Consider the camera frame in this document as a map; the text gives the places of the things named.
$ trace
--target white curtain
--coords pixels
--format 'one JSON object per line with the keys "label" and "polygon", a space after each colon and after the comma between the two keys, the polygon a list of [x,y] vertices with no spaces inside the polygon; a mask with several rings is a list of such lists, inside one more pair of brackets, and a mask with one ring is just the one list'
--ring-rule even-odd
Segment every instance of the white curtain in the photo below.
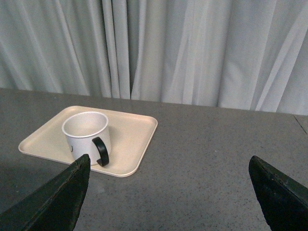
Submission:
{"label": "white curtain", "polygon": [[3,0],[0,87],[308,115],[308,0]]}

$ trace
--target beige tray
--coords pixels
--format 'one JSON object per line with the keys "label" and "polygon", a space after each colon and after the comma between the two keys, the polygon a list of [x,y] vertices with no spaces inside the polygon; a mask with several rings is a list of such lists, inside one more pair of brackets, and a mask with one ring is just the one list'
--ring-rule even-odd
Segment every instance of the beige tray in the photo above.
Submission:
{"label": "beige tray", "polygon": [[93,165],[91,170],[115,177],[128,177],[133,174],[157,127],[157,120],[153,117],[81,106],[67,107],[23,140],[18,146],[19,151],[71,164],[74,159],[61,126],[70,116],[85,111],[102,112],[108,116],[112,145],[110,163],[104,167]]}

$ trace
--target gray table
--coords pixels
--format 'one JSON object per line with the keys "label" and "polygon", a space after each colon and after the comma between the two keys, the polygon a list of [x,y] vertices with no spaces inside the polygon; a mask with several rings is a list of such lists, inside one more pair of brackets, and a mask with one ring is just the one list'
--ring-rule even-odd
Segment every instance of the gray table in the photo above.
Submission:
{"label": "gray table", "polygon": [[0,213],[67,167],[17,147],[72,105],[158,120],[133,175],[90,173],[76,231],[268,231],[248,174],[253,155],[308,186],[306,116],[0,89]]}

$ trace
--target mug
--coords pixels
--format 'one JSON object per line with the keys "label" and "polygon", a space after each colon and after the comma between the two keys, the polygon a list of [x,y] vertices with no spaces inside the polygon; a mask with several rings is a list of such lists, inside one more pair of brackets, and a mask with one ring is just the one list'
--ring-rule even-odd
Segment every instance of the mug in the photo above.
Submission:
{"label": "mug", "polygon": [[100,112],[82,112],[69,117],[62,125],[73,158],[88,154],[91,165],[109,163],[111,142],[108,117]]}

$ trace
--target mug handle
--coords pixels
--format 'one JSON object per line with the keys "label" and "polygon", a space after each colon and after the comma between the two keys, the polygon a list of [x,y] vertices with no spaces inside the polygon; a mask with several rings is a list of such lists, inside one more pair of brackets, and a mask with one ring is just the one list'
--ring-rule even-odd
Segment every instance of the mug handle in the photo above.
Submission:
{"label": "mug handle", "polygon": [[97,163],[102,167],[109,164],[108,151],[102,139],[100,137],[95,137],[92,141],[101,156],[101,158],[97,160]]}

